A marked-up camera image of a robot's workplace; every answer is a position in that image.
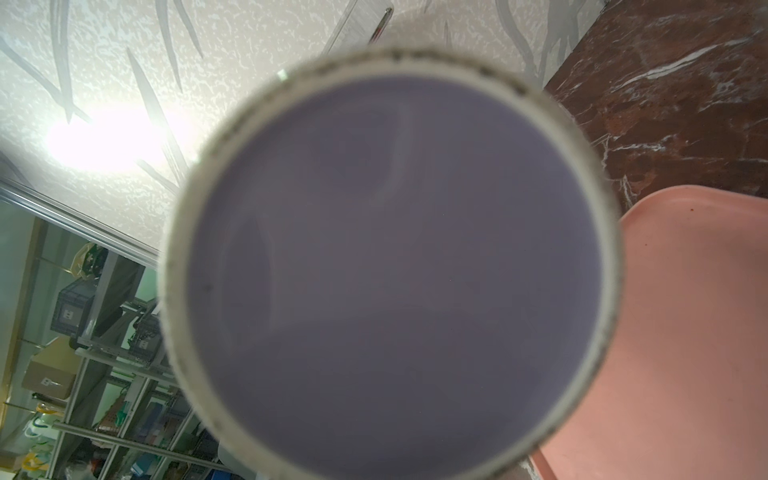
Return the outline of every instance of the metal pole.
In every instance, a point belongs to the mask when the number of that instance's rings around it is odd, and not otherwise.
[[[19,342],[22,342],[22,343],[27,343],[28,345],[36,346],[36,347],[38,347],[39,349],[44,349],[44,348],[45,348],[45,345],[40,345],[39,343],[35,343],[35,342],[32,342],[31,340],[27,340],[27,339],[18,339],[18,341],[19,341]]]
[[[66,266],[61,266],[61,265],[59,265],[58,263],[56,263],[56,262],[51,262],[51,261],[50,261],[50,260],[48,260],[47,258],[43,258],[43,257],[38,257],[38,260],[41,260],[43,263],[47,263],[48,265],[51,265],[51,266],[55,266],[55,267],[56,267],[56,268],[58,268],[59,270],[63,270],[63,271],[65,271],[65,272],[69,273],[70,275],[72,275],[72,270],[68,269]]]
[[[128,447],[130,449],[137,449],[140,452],[151,453],[153,455],[160,455],[163,457],[172,458],[179,462],[192,463],[203,467],[214,468],[222,472],[232,472],[226,466],[220,463],[209,462],[200,458],[194,458],[193,456],[183,455],[180,453],[172,452],[171,450],[161,449],[153,445],[146,445],[141,442],[134,442],[133,440],[119,439],[106,433],[94,432],[93,430],[83,429],[63,422],[54,423],[53,428],[61,430],[62,432],[74,433],[86,439],[98,440],[99,442],[111,443],[113,445],[119,445],[121,447]]]
[[[3,402],[3,405],[7,405],[9,407],[13,407],[13,408],[19,409],[19,410],[25,410],[26,412],[30,412],[30,413],[37,413],[38,412],[37,410],[28,409],[27,407],[16,405],[15,403]]]

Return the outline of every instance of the dark red marble surface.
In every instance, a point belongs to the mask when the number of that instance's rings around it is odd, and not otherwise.
[[[613,0],[547,85],[624,211],[665,187],[768,197],[768,6]]]

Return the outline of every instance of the mug rim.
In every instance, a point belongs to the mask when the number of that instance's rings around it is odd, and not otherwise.
[[[452,81],[489,95],[530,121],[569,166],[584,195],[601,259],[601,294],[594,331],[584,358],[559,399],[538,424],[503,452],[452,480],[495,478],[552,435],[584,397],[613,336],[622,284],[618,208],[601,163],[572,118],[547,94],[484,61],[440,48],[371,48],[324,57],[252,94],[207,141],[164,231],[160,261],[161,326],[169,360],[194,412],[222,444],[255,472],[271,478],[321,480],[325,476],[292,463],[251,435],[215,393],[194,342],[187,315],[187,270],[192,239],[207,198],[255,132],[315,94],[371,78],[410,75]]]

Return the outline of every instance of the metal shelving unit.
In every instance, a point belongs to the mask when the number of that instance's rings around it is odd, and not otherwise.
[[[126,458],[126,455],[132,449],[161,457],[158,467],[151,476],[152,480],[162,480],[172,461],[186,462],[190,467],[197,465],[197,469],[205,472],[205,475],[212,468],[228,471],[226,467],[215,461],[211,462],[175,451],[184,437],[184,432],[190,425],[199,423],[191,409],[176,427],[167,443],[167,448],[135,441],[139,423],[142,419],[147,421],[145,415],[149,415],[147,412],[151,400],[159,399],[164,403],[157,418],[166,418],[164,413],[170,403],[175,401],[176,396],[172,393],[178,387],[173,372],[164,362],[165,350],[162,345],[149,361],[123,347],[132,323],[146,320],[149,316],[158,313],[156,301],[144,303],[134,298],[143,271],[142,266],[109,252],[96,286],[86,326],[76,339],[76,343],[81,346],[76,353],[82,356],[83,360],[64,419],[55,424],[55,428],[61,430],[61,434],[52,453],[46,478],[63,478],[63,469],[67,461],[85,439],[114,445],[104,461],[98,480],[108,480],[116,469],[124,467],[125,461],[131,462],[131,457]],[[123,312],[120,318],[114,321],[114,311],[118,307],[122,308]],[[113,369],[120,371],[123,375],[132,375],[133,379],[127,381],[113,376]],[[95,415],[107,384],[118,385],[127,392],[135,393],[138,389],[138,394],[131,398],[130,407],[126,411],[117,435],[96,432],[92,429],[99,420]],[[158,390],[158,386],[170,389],[171,393]],[[155,443],[165,443],[165,440],[156,439]]]

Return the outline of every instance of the cup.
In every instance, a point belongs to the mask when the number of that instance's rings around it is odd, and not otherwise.
[[[584,395],[621,289],[546,94],[434,49],[321,58],[208,141],[161,261],[180,384],[271,478],[491,478]]]

